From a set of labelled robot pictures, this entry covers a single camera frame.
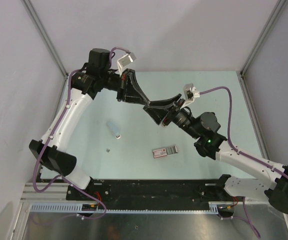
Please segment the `red white staple box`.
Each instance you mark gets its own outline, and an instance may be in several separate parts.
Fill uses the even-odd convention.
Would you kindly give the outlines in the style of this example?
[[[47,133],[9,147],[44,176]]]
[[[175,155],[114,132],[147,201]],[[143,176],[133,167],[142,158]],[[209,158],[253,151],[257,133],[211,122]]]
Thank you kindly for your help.
[[[176,145],[170,145],[152,150],[152,155],[154,159],[163,158],[178,153],[179,149]]]

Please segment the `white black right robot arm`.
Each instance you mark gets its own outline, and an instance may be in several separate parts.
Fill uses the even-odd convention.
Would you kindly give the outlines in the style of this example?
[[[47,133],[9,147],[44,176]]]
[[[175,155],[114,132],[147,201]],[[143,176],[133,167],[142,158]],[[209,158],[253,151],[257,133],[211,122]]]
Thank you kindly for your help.
[[[252,176],[251,179],[238,180],[223,175],[219,179],[221,184],[214,188],[219,200],[226,201],[233,196],[268,201],[276,210],[288,214],[288,164],[257,158],[233,145],[218,133],[221,126],[214,112],[194,117],[180,94],[152,101],[143,110],[158,125],[174,123],[195,139],[194,147],[200,156],[229,164]]]

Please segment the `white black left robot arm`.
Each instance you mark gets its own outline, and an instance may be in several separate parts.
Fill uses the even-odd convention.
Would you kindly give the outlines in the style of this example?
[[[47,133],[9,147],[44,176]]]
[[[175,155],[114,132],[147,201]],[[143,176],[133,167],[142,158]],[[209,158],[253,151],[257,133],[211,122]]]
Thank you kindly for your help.
[[[84,200],[94,196],[95,188],[88,176],[77,164],[77,158],[67,153],[73,131],[81,116],[102,89],[117,93],[119,102],[147,106],[150,100],[137,83],[135,71],[127,65],[136,60],[135,54],[120,47],[125,54],[117,59],[117,69],[112,69],[112,58],[117,47],[111,50],[94,48],[88,62],[68,75],[67,97],[50,127],[40,140],[32,140],[29,149],[36,158],[33,174],[38,166],[58,173],[69,185],[77,187],[77,194]]]

